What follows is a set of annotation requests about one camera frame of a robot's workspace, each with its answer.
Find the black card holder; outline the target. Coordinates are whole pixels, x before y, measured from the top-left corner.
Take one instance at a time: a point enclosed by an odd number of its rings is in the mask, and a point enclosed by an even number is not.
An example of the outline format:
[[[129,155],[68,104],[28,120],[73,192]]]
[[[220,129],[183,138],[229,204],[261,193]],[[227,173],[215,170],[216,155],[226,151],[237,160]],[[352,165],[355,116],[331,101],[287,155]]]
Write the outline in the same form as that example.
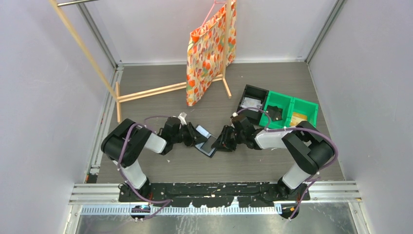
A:
[[[208,130],[206,130],[201,125],[197,125],[195,130],[199,132],[202,136],[206,137],[206,142],[202,142],[195,145],[195,148],[207,157],[212,158],[216,152],[216,148],[213,148],[212,144],[217,140],[217,137],[212,135]]]

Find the dark credit card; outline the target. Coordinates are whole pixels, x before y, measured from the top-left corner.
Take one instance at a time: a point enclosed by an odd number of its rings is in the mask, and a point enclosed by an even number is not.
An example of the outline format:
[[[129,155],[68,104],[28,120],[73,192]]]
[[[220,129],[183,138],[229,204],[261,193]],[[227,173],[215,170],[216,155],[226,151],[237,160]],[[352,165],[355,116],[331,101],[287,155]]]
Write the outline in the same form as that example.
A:
[[[272,121],[282,120],[283,109],[278,106],[268,106],[266,112]]]

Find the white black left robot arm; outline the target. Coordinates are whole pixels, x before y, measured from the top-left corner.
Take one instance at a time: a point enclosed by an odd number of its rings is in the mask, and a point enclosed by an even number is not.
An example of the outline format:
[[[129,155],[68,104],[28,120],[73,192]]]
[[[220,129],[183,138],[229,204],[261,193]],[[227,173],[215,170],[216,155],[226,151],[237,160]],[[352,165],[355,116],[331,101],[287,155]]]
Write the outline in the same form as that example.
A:
[[[177,143],[194,147],[206,142],[207,137],[198,132],[192,123],[185,122],[183,117],[168,117],[158,133],[127,118],[104,138],[100,148],[117,166],[131,188],[131,196],[143,202],[150,194],[150,180],[138,161],[144,149],[165,155]]]

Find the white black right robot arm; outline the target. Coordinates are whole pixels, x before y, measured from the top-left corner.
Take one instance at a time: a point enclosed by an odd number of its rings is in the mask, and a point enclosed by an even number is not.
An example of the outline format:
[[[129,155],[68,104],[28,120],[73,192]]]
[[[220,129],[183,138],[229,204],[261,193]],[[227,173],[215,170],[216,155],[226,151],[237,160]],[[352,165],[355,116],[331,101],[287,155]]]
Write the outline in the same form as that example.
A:
[[[290,153],[295,163],[276,184],[276,191],[284,200],[291,200],[299,186],[338,156],[332,140],[306,120],[283,129],[255,128],[243,115],[234,115],[231,122],[212,143],[213,149],[233,152],[239,144],[244,144],[253,150],[282,148]]]

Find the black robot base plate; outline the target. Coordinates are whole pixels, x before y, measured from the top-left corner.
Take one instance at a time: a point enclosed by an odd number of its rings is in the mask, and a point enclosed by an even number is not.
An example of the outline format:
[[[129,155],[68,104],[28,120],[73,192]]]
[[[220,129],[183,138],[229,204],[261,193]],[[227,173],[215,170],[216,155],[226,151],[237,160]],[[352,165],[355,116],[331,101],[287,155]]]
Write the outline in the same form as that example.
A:
[[[270,182],[220,182],[220,183],[146,183],[136,193],[127,184],[119,184],[120,202],[140,202],[141,197],[156,201],[161,207],[165,200],[171,200],[170,207],[195,208],[228,207],[237,201],[241,208],[270,207],[275,201],[307,201],[306,184],[293,192]]]

